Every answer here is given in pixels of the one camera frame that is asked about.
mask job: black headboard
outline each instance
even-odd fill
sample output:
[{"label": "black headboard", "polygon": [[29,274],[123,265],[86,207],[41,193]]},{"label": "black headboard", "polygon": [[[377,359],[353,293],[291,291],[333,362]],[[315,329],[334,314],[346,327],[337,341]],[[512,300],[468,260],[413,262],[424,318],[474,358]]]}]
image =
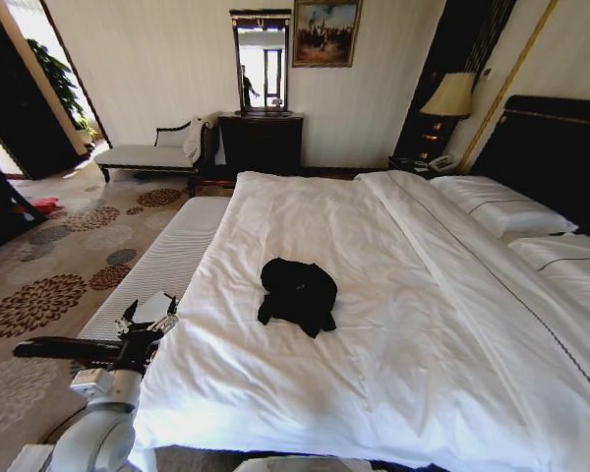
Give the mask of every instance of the black headboard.
[{"label": "black headboard", "polygon": [[470,174],[559,212],[590,236],[590,100],[514,95]]}]

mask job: carpet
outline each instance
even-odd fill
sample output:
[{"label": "carpet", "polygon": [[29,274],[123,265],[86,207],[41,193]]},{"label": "carpet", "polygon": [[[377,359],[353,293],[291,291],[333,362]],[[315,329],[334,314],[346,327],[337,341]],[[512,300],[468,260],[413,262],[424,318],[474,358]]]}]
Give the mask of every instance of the carpet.
[{"label": "carpet", "polygon": [[[76,336],[188,200],[183,176],[112,170],[105,185],[93,162],[12,184],[29,200],[57,197],[62,208],[0,247],[0,472],[25,443],[44,442],[84,405],[68,389],[70,361],[16,359],[13,348],[33,336]],[[231,190],[203,187],[198,195]]]}]

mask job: picture frame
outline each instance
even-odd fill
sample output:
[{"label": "picture frame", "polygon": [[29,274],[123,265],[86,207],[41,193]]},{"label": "picture frame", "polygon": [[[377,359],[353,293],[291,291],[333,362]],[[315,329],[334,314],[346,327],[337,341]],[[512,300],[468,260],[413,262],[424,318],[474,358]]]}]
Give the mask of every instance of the picture frame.
[{"label": "picture frame", "polygon": [[363,0],[295,0],[293,67],[352,67]]}]

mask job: red object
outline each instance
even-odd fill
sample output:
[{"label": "red object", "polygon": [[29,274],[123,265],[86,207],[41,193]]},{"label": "red object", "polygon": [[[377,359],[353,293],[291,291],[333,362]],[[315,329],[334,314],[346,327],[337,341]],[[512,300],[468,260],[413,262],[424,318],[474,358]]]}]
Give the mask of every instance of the red object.
[{"label": "red object", "polygon": [[59,199],[55,197],[49,197],[47,199],[33,200],[30,202],[30,204],[37,208],[41,214],[50,214],[55,209],[60,208],[60,206],[57,205],[57,202],[59,202]]}]

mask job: upholstered bench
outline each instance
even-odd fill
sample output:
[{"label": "upholstered bench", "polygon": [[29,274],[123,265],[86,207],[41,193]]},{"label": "upholstered bench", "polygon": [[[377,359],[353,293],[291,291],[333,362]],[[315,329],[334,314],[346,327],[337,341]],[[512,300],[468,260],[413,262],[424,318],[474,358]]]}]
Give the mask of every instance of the upholstered bench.
[{"label": "upholstered bench", "polygon": [[121,145],[102,152],[94,158],[105,182],[109,182],[109,169],[154,170],[194,174],[203,167],[214,166],[214,156],[220,143],[218,134],[218,113],[201,118],[200,155],[193,164],[186,157],[183,144],[192,122],[177,128],[157,128],[155,144]]},{"label": "upholstered bench", "polygon": [[89,320],[79,338],[117,340],[114,321],[134,300],[142,305],[160,290],[181,299],[228,203],[227,197],[188,200]]}]

